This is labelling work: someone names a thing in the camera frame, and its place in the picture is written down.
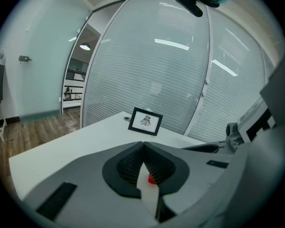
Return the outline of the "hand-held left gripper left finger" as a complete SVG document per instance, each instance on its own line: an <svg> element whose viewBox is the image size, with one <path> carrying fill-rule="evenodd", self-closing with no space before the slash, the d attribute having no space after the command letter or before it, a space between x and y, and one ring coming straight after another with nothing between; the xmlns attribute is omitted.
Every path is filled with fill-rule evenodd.
<svg viewBox="0 0 285 228"><path fill-rule="evenodd" d="M144 145L132 142L75 159L24 203L59 225L155 225L137 188Z"/></svg>

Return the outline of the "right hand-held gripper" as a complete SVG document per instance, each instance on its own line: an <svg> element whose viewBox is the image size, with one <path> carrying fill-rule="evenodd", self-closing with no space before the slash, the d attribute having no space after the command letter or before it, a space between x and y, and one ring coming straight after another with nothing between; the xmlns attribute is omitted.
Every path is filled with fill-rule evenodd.
<svg viewBox="0 0 285 228"><path fill-rule="evenodd" d="M180 223L285 224L285 55L260 94L224 142L230 164Z"/></svg>

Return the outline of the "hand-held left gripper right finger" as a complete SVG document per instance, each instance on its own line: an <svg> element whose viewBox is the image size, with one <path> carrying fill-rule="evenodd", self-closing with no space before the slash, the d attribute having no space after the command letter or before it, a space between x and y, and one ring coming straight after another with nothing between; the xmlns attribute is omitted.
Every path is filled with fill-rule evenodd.
<svg viewBox="0 0 285 228"><path fill-rule="evenodd" d="M144 142L143 160L159 188L156 219L164 222L194 205L218 180L232 155Z"/></svg>

